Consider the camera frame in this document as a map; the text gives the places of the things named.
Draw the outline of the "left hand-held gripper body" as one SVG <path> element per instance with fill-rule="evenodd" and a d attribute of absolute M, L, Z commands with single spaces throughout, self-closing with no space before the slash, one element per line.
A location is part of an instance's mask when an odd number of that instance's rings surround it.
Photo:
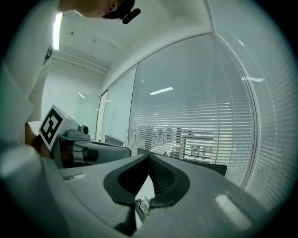
<path fill-rule="evenodd" d="M 77 123 L 57 106 L 53 105 L 46 114 L 40 128 L 39 134 L 58 168 L 64 168 L 61 159 L 61 151 L 64 145 L 73 144 L 88 149 L 87 165 L 95 165 L 89 161 L 89 144 L 92 142 L 89 128 Z"/>

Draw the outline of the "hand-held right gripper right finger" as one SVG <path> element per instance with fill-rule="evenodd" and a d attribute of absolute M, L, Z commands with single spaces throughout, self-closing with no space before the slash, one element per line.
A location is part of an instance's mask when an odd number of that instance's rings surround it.
<path fill-rule="evenodd" d="M 189 183 L 165 196 L 166 202 L 185 189 L 170 206 L 150 205 L 150 215 L 137 231 L 139 238 L 253 238 L 267 212 L 248 193 L 220 173 L 168 157 L 149 155 L 182 171 Z"/>

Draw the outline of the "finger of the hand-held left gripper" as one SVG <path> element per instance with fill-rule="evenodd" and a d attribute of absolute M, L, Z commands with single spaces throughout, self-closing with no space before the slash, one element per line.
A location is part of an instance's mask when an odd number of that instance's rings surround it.
<path fill-rule="evenodd" d="M 100 142 L 89 144 L 89 161 L 95 164 L 103 164 L 131 157 L 131 150 L 126 147 Z"/>

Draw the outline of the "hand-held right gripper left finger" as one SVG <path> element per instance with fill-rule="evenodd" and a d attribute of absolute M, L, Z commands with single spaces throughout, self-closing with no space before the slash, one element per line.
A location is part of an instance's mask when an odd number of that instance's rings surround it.
<path fill-rule="evenodd" d="M 71 236 L 150 236 L 150 220 L 139 230 L 135 224 L 135 197 L 148 176 L 146 158 L 60 170 L 70 195 Z"/>

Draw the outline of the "person's left hand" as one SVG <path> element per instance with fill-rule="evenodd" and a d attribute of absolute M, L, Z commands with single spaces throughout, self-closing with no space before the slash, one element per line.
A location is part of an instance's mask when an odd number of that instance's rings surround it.
<path fill-rule="evenodd" d="M 64 168 L 86 166 L 84 159 L 87 158 L 88 149 L 73 144 L 64 145 L 61 151 L 61 159 Z"/>

